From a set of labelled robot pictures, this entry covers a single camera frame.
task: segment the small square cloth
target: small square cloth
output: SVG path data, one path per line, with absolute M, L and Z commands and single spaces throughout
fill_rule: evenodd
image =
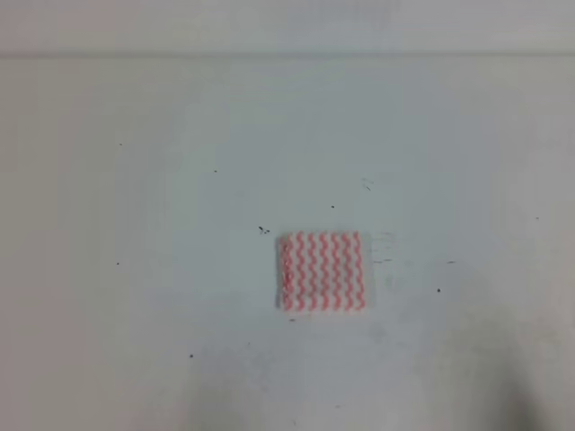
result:
M 279 265 L 286 312 L 358 312 L 372 296 L 369 238 L 359 232 L 284 235 Z

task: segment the wavy striped fabric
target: wavy striped fabric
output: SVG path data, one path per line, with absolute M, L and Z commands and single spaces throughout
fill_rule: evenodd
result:
M 279 241 L 286 312 L 366 308 L 366 239 L 359 232 L 296 232 Z

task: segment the white table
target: white table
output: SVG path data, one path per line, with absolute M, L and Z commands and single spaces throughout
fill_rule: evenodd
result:
M 568 57 L 0 61 L 2 429 L 570 429 L 574 121 Z M 274 308 L 300 228 L 374 310 Z

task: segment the white wall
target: white wall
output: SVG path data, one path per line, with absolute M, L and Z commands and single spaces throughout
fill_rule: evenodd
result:
M 4 0 L 0 53 L 573 51 L 571 0 Z
M 574 82 L 0 61 L 3 431 L 572 430 Z M 339 226 L 385 239 L 375 310 L 289 321 L 274 239 Z

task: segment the white background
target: white background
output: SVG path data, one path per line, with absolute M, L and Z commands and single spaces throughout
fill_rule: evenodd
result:
M 571 0 L 3 0 L 0 53 L 575 50 Z
M 2 429 L 571 429 L 573 83 L 553 57 L 3 60 Z M 376 308 L 289 321 L 275 238 L 336 227 L 392 260 Z

